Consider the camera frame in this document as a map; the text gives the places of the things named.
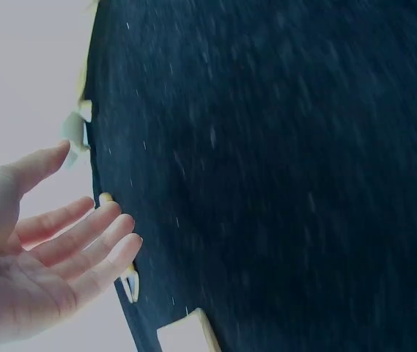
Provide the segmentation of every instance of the dark blue fabric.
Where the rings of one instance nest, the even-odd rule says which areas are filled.
[[[88,70],[140,351],[417,351],[416,0],[102,1]]]

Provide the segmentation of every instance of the hand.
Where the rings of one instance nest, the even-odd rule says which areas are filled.
[[[65,142],[0,167],[0,343],[30,337],[76,312],[117,279],[141,247],[133,218],[121,215],[115,202],[51,240],[91,210],[92,199],[18,222],[22,196],[56,172],[69,149]]]

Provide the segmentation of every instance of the white wall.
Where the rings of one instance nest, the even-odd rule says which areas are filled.
[[[0,0],[0,164],[59,141],[62,120],[73,108],[76,78],[92,29],[92,17],[83,11],[88,3]],[[92,195],[87,158],[25,197],[21,217],[82,195]],[[111,287],[64,324],[0,351],[132,351],[132,346]]]

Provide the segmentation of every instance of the finger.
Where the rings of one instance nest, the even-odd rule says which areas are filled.
[[[91,198],[83,197],[66,207],[21,220],[10,237],[10,243],[27,246],[47,240],[66,226],[81,219],[93,206],[94,201]]]
[[[76,305],[82,307],[103,293],[133,262],[143,240],[135,233],[125,236],[100,264],[70,283]]]
[[[0,166],[0,175],[11,179],[21,198],[40,181],[57,172],[69,150],[70,143],[62,141],[56,147],[38,150],[14,163]]]
[[[45,266],[52,266],[86,248],[110,225],[118,215],[120,206],[109,202],[77,223],[57,238],[31,249],[31,254]]]
[[[120,215],[91,246],[70,259],[58,263],[52,267],[52,270],[65,280],[75,279],[102,262],[119,241],[133,231],[134,227],[135,221],[130,215]]]
[[[40,150],[15,163],[0,166],[0,254],[15,229],[19,202],[27,191],[57,171],[70,149],[69,142]]]

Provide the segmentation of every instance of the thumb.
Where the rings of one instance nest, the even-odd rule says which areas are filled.
[[[57,147],[38,150],[14,163],[0,166],[0,254],[15,229],[21,198],[40,181],[57,172],[69,150],[70,143],[63,141]]]

